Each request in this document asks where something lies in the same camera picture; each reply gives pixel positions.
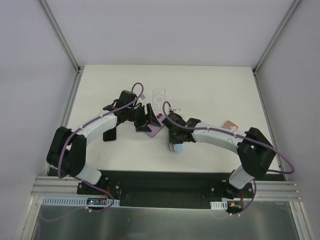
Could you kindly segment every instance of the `white table surface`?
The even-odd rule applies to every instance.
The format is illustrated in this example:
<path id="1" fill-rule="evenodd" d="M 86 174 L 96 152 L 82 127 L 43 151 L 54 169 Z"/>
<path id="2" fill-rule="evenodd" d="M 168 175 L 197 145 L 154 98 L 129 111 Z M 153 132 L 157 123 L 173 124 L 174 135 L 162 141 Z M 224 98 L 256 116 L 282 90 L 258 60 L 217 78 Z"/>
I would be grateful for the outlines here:
<path id="1" fill-rule="evenodd" d="M 271 141 L 250 67 L 86 65 L 68 127 L 90 120 L 103 107 L 144 85 L 144 103 L 152 102 L 154 89 L 166 89 L 166 100 L 182 109 L 184 119 L 197 118 L 221 127 L 229 120 L 239 130 L 258 128 Z M 135 93 L 140 93 L 140 86 Z M 86 161 L 100 170 L 231 172 L 240 165 L 238 155 L 205 143 L 184 143 L 183 153 L 169 151 L 168 129 L 153 138 L 136 132 L 132 122 L 117 127 L 117 140 L 103 142 L 102 135 L 89 144 Z M 271 169 L 278 169 L 274 159 Z"/>

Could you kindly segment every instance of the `purple cable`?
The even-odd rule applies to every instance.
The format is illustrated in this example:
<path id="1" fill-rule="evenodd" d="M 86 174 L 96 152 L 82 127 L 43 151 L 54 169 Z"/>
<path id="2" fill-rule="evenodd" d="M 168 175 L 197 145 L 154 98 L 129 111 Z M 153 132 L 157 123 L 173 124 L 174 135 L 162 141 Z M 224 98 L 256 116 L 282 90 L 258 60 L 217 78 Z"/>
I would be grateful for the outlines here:
<path id="1" fill-rule="evenodd" d="M 122 109 L 130 106 L 130 105 L 133 104 L 134 102 L 136 102 L 137 99 L 139 99 L 139 98 L 142 96 L 143 92 L 144 92 L 144 86 L 143 86 L 140 82 L 136 82 L 136 83 L 133 85 L 132 89 L 133 89 L 136 85 L 140 85 L 140 86 L 141 86 L 141 93 L 136 97 L 136 99 L 134 99 L 133 101 L 129 102 L 128 104 L 126 104 L 126 105 L 124 105 L 124 106 L 122 106 L 122 107 L 119 107 L 119 108 L 117 108 L 117 109 L 115 109 L 115 110 L 112 110 L 112 111 L 109 111 L 109 112 L 103 114 L 102 117 L 105 117 L 105 116 L 107 116 L 107 115 L 110 115 L 110 114 L 113 114 L 113 113 L 115 113 L 115 112 L 117 112 L 117 111 L 120 111 L 120 110 L 122 110 Z M 87 123 L 85 123 L 85 124 L 82 126 L 82 128 L 87 127 L 88 125 L 94 123 L 95 121 L 99 120 L 100 118 L 101 118 L 100 116 L 95 117 L 94 119 L 92 119 L 92 120 L 88 121 Z M 73 136 L 76 135 L 76 134 L 77 134 L 78 132 L 80 132 L 80 131 L 81 131 L 81 128 L 79 127 L 77 130 L 75 130 L 73 133 L 71 133 L 71 135 L 67 138 L 67 140 L 65 141 L 65 143 L 64 143 L 64 145 L 63 145 L 63 148 L 62 148 L 62 151 L 61 151 L 61 154 L 60 154 L 60 158 L 59 158 L 59 162 L 58 162 L 58 171 L 57 171 L 57 172 L 58 172 L 58 178 L 59 178 L 59 179 L 62 179 L 62 178 L 63 178 L 63 176 L 61 175 L 61 165 L 62 165 L 62 161 L 63 161 L 63 158 L 64 158 L 64 154 L 65 154 L 66 148 L 67 148 L 67 146 L 68 146 L 68 143 L 69 143 L 70 140 L 73 138 Z"/>
<path id="2" fill-rule="evenodd" d="M 162 105 L 162 111 L 163 111 L 163 114 L 165 115 L 165 117 L 174 125 L 176 125 L 177 127 L 179 128 L 182 128 L 182 129 L 187 129 L 187 130 L 212 130 L 212 131 L 216 131 L 216 132 L 220 132 L 220 133 L 224 133 L 224 134 L 228 134 L 230 136 L 233 136 L 234 134 L 232 132 L 229 132 L 227 130 L 223 130 L 223 129 L 220 129 L 220 128 L 215 128 L 215 127 L 189 127 L 189 126 L 182 126 L 182 125 L 179 125 L 178 123 L 176 123 L 175 121 L 173 121 L 172 119 L 170 119 L 166 113 L 166 109 L 165 109 L 165 106 L 166 104 L 169 105 L 169 107 L 171 108 L 171 104 L 168 102 L 168 101 L 165 101 Z M 251 139 L 249 137 L 246 137 L 246 136 L 242 136 L 240 134 L 236 134 L 235 135 L 237 138 L 241 138 L 243 140 L 246 140 L 246 141 L 249 141 L 249 142 L 252 142 L 254 144 L 258 144 L 260 146 L 263 146 L 267 149 L 270 149 L 272 151 L 274 151 L 276 154 L 278 154 L 280 157 L 282 157 L 285 162 L 291 167 L 291 171 L 279 171 L 279 170 L 268 170 L 268 172 L 271 172 L 271 173 L 278 173 L 278 174 L 293 174 L 295 172 L 295 167 L 293 165 L 293 163 L 283 154 L 281 153 L 280 151 L 278 151 L 276 148 L 274 148 L 273 146 L 270 146 L 268 144 L 265 144 L 263 142 L 260 142 L 260 141 L 257 141 L 257 140 L 254 140 L 254 139 Z"/>
<path id="3" fill-rule="evenodd" d="M 140 85 L 140 86 L 141 86 L 141 93 L 136 97 L 136 99 L 134 99 L 133 101 L 131 101 L 130 103 L 128 103 L 128 104 L 126 104 L 126 105 L 124 105 L 124 106 L 122 106 L 122 107 L 119 107 L 119 108 L 117 108 L 117 109 L 115 109 L 115 110 L 112 110 L 112 111 L 109 111 L 109 112 L 103 114 L 102 117 L 105 117 L 105 116 L 107 116 L 107 115 L 109 115 L 109 114 L 115 113 L 116 111 L 119 111 L 119 110 L 121 110 L 121 109 L 124 109 L 124 108 L 130 106 L 131 104 L 133 104 L 135 101 L 137 101 L 137 99 L 139 99 L 139 98 L 142 96 L 143 92 L 144 92 L 144 86 L 143 86 L 140 82 L 136 82 L 136 83 L 133 85 L 132 90 L 134 89 L 134 87 L 135 87 L 136 85 Z M 99 120 L 100 118 L 101 118 L 100 116 L 97 116 L 97 117 L 95 117 L 94 119 L 91 119 L 90 121 L 88 121 L 87 123 L 85 123 L 85 124 L 82 126 L 82 128 L 87 127 L 88 125 L 94 123 L 95 121 Z M 59 177 L 60 179 L 62 178 L 62 176 L 61 176 L 61 165 L 62 165 L 63 156 L 64 156 L 65 151 L 66 151 L 66 147 L 68 146 L 68 143 L 70 142 L 71 138 L 72 138 L 75 134 L 77 134 L 80 130 L 81 130 L 81 128 L 78 128 L 77 130 L 75 130 L 75 131 L 67 138 L 67 140 L 66 140 L 65 143 L 64 143 L 64 146 L 63 146 L 63 148 L 62 148 L 61 155 L 60 155 L 60 158 L 59 158 L 59 162 L 58 162 L 58 171 L 57 171 L 57 173 L 58 173 L 58 177 Z M 112 199 L 112 203 L 111 203 L 110 205 L 104 207 L 103 209 L 99 209 L 99 210 L 91 209 L 92 212 L 94 212 L 94 213 L 103 212 L 103 211 L 109 209 L 109 208 L 115 203 L 114 197 L 113 197 L 108 191 L 106 191 L 106 190 L 104 190 L 104 189 L 101 189 L 101 188 L 99 188 L 99 187 L 96 187 L 95 185 L 93 185 L 93 184 L 91 184 L 91 183 L 89 183 L 89 182 L 87 182 L 87 181 L 84 181 L 84 180 L 82 180 L 82 179 L 80 179 L 80 178 L 78 178 L 78 177 L 75 177 L 75 179 L 78 179 L 78 180 L 82 181 L 84 184 L 87 184 L 87 185 L 90 186 L 91 188 L 94 188 L 94 189 L 96 189 L 96 190 L 99 190 L 99 191 L 101 191 L 101 192 L 106 193 L 106 194 L 107 194 L 108 196 L 110 196 L 110 198 Z M 40 217 L 40 219 L 42 219 L 42 220 L 45 221 L 45 222 L 55 222 L 55 221 L 58 221 L 58 220 L 60 220 L 60 219 L 63 219 L 64 217 L 66 217 L 66 216 L 68 216 L 68 215 L 70 215 L 70 214 L 72 214 L 72 213 L 74 213 L 74 212 L 76 212 L 76 211 L 78 211 L 78 210 L 80 210 L 80 209 L 85 209 L 85 207 L 83 207 L 83 206 L 77 207 L 76 209 L 73 209 L 72 211 L 70 211 L 70 212 L 68 212 L 68 213 L 66 213 L 66 214 L 64 214 L 64 215 L 62 215 L 62 216 L 59 216 L 59 217 L 57 217 L 57 218 L 46 219 L 46 218 L 44 218 L 43 215 L 42 215 L 43 207 L 41 207 L 40 213 L 39 213 L 39 217 Z M 39 223 L 37 239 L 40 238 L 40 234 L 41 234 L 41 232 L 40 232 L 40 223 Z"/>
<path id="4" fill-rule="evenodd" d="M 253 180 L 253 185 L 254 185 L 254 192 L 253 192 L 253 196 L 251 198 L 251 201 L 248 203 L 248 205 L 240 212 L 243 213 L 244 211 L 246 211 L 254 202 L 255 198 L 256 198 L 256 194 L 257 194 L 257 184 L 256 181 Z"/>

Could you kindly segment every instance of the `purple wire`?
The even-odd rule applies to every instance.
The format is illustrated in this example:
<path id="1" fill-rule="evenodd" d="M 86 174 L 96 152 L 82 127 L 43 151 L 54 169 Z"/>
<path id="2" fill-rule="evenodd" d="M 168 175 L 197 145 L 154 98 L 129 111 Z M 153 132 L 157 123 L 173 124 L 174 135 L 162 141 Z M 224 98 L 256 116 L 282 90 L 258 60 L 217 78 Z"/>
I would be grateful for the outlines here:
<path id="1" fill-rule="evenodd" d="M 141 93 L 140 93 L 133 101 L 131 101 L 131 102 L 129 102 L 128 104 L 126 104 L 126 105 L 124 105 L 124 106 L 122 106 L 122 107 L 119 107 L 119 108 L 117 108 L 117 109 L 115 109 L 115 110 L 106 112 L 105 114 L 102 115 L 102 117 L 105 117 L 105 116 L 107 116 L 107 115 L 110 115 L 110 114 L 113 114 L 113 113 L 115 113 L 115 112 L 117 112 L 117 111 L 120 111 L 120 110 L 122 110 L 122 109 L 130 106 L 130 105 L 133 104 L 134 102 L 136 102 L 137 99 L 139 99 L 139 98 L 142 96 L 143 92 L 144 92 L 144 86 L 143 86 L 140 82 L 136 82 L 136 83 L 133 85 L 132 89 L 133 89 L 136 85 L 140 85 L 140 86 L 141 86 Z M 100 118 L 101 118 L 100 116 L 95 117 L 94 119 L 92 119 L 92 120 L 88 121 L 87 123 L 85 123 L 85 124 L 82 126 L 82 128 L 87 127 L 88 125 L 94 123 L 95 121 L 99 120 Z M 62 148 L 62 151 L 61 151 L 61 154 L 60 154 L 60 158 L 59 158 L 59 162 L 58 162 L 58 171 L 57 171 L 57 173 L 58 173 L 58 178 L 59 178 L 59 179 L 62 179 L 62 178 L 63 178 L 63 176 L 61 175 L 61 166 L 62 166 L 62 161 L 63 161 L 63 158 L 64 158 L 64 154 L 65 154 L 66 148 L 67 148 L 70 140 L 73 138 L 73 136 L 76 135 L 76 134 L 77 134 L 78 132 L 80 132 L 80 131 L 81 131 L 81 128 L 79 127 L 77 130 L 75 130 L 73 133 L 71 133 L 71 135 L 67 138 L 67 140 L 65 141 L 65 143 L 64 143 L 64 145 L 63 145 L 63 148 Z"/>
<path id="2" fill-rule="evenodd" d="M 134 89 L 134 87 L 135 87 L 136 85 L 140 85 L 140 86 L 141 86 L 141 93 L 140 93 L 133 101 L 131 101 L 130 103 L 128 103 L 128 104 L 126 104 L 126 105 L 124 105 L 124 106 L 122 106 L 122 107 L 119 107 L 119 108 L 117 108 L 117 109 L 115 109 L 115 110 L 106 112 L 105 114 L 102 115 L 102 117 L 105 117 L 105 116 L 107 116 L 107 115 L 109 115 L 109 114 L 112 114 L 112 113 L 115 113 L 115 112 L 117 112 L 117 111 L 119 111 L 119 110 L 122 110 L 122 109 L 130 106 L 131 104 L 133 104 L 135 101 L 137 101 L 137 99 L 139 99 L 139 98 L 142 96 L 143 92 L 144 92 L 144 86 L 143 86 L 140 82 L 136 82 L 136 83 L 133 85 L 132 90 Z M 90 121 L 88 121 L 87 123 L 85 123 L 85 124 L 82 126 L 82 128 L 87 127 L 88 125 L 94 123 L 95 121 L 99 120 L 100 118 L 101 118 L 100 116 L 97 116 L 97 117 L 91 119 Z M 62 165 L 63 156 L 64 156 L 65 151 L 66 151 L 66 147 L 68 146 L 68 143 L 70 142 L 70 140 L 72 139 L 72 137 L 73 137 L 75 134 L 77 134 L 80 130 L 81 130 L 81 128 L 78 128 L 77 130 L 75 130 L 75 131 L 67 138 L 67 140 L 65 141 L 65 143 L 64 143 L 64 145 L 63 145 L 63 148 L 62 148 L 62 151 L 61 151 L 61 154 L 60 154 L 60 158 L 59 158 L 59 162 L 58 162 L 58 171 L 57 171 L 58 177 L 59 177 L 60 179 L 62 178 L 62 176 L 61 176 L 61 165 Z M 99 209 L 99 210 L 91 209 L 92 212 L 94 212 L 94 213 L 103 212 L 103 211 L 109 209 L 112 205 L 115 204 L 115 199 L 114 199 L 114 197 L 113 197 L 108 191 L 106 191 L 106 190 L 104 190 L 104 189 L 101 189 L 101 188 L 99 188 L 99 187 L 97 187 L 97 186 L 95 186 L 95 185 L 93 185 L 93 184 L 91 184 L 91 183 L 89 183 L 89 182 L 87 182 L 87 181 L 84 181 L 84 180 L 82 180 L 82 179 L 80 179 L 80 178 L 78 178 L 78 177 L 75 177 L 75 179 L 82 181 L 84 184 L 90 186 L 91 188 L 94 188 L 94 189 L 96 189 L 96 190 L 99 190 L 99 191 L 101 191 L 101 192 L 106 193 L 106 194 L 107 194 L 108 196 L 110 196 L 110 198 L 112 199 L 112 203 L 111 203 L 110 205 L 104 207 L 103 209 Z M 41 207 L 41 209 L 40 209 L 40 213 L 39 213 L 40 219 L 43 220 L 43 221 L 45 221 L 45 222 L 55 222 L 55 221 L 58 221 L 58 220 L 60 220 L 60 219 L 63 219 L 64 217 L 66 217 L 66 216 L 68 216 L 68 215 L 70 215 L 70 214 L 72 214 L 72 213 L 74 213 L 74 212 L 76 212 L 76 211 L 78 211 L 78 210 L 80 210 L 80 209 L 85 209 L 85 207 L 83 207 L 83 206 L 77 207 L 76 209 L 73 209 L 72 211 L 70 211 L 70 212 L 68 212 L 68 213 L 66 213 L 66 214 L 64 214 L 64 215 L 59 216 L 59 217 L 57 217 L 57 218 L 53 218 L 53 219 L 46 219 L 46 218 L 44 218 L 43 215 L 42 215 L 43 209 L 44 209 L 43 207 Z M 38 233 L 37 239 L 40 238 L 40 234 L 41 234 L 41 232 L 40 232 L 40 223 L 39 223 L 39 227 L 38 227 L 38 232 L 39 232 L 39 233 Z"/>
<path id="3" fill-rule="evenodd" d="M 246 211 L 254 202 L 255 198 L 256 198 L 256 194 L 257 194 L 257 184 L 256 181 L 253 181 L 253 185 L 254 185 L 254 192 L 253 192 L 253 196 L 251 198 L 251 201 L 248 203 L 248 205 L 241 211 L 241 213 L 243 213 L 244 211 Z"/>
<path id="4" fill-rule="evenodd" d="M 175 121 L 173 121 L 172 119 L 170 119 L 166 113 L 166 109 L 165 109 L 165 106 L 166 104 L 169 105 L 169 107 L 171 108 L 171 104 L 168 102 L 168 101 L 165 101 L 162 105 L 162 111 L 163 111 L 163 114 L 165 115 L 165 117 L 174 125 L 176 125 L 177 127 L 179 128 L 182 128 L 182 129 L 187 129 L 187 130 L 212 130 L 212 131 L 216 131 L 216 132 L 220 132 L 220 133 L 224 133 L 224 134 L 228 134 L 230 136 L 233 136 L 234 134 L 230 131 L 227 131 L 227 130 L 223 130 L 223 129 L 220 129 L 220 128 L 215 128 L 215 127 L 189 127 L 189 126 L 182 126 L 182 125 L 179 125 L 178 123 L 176 123 Z M 257 140 L 254 140 L 254 139 L 251 139 L 249 137 L 246 137 L 246 136 L 242 136 L 240 134 L 236 134 L 235 135 L 237 138 L 241 138 L 243 140 L 246 140 L 246 141 L 249 141 L 249 142 L 252 142 L 254 144 L 258 144 L 260 146 L 263 146 L 267 149 L 270 149 L 272 151 L 274 151 L 276 154 L 278 154 L 280 157 L 282 157 L 285 162 L 291 167 L 291 171 L 280 171 L 280 170 L 268 170 L 268 172 L 271 172 L 271 173 L 278 173 L 278 174 L 293 174 L 296 169 L 293 165 L 293 163 L 283 154 L 281 153 L 280 151 L 278 151 L 276 148 L 274 148 L 273 146 L 270 146 L 268 144 L 265 144 L 263 142 L 260 142 L 260 141 L 257 141 Z"/>

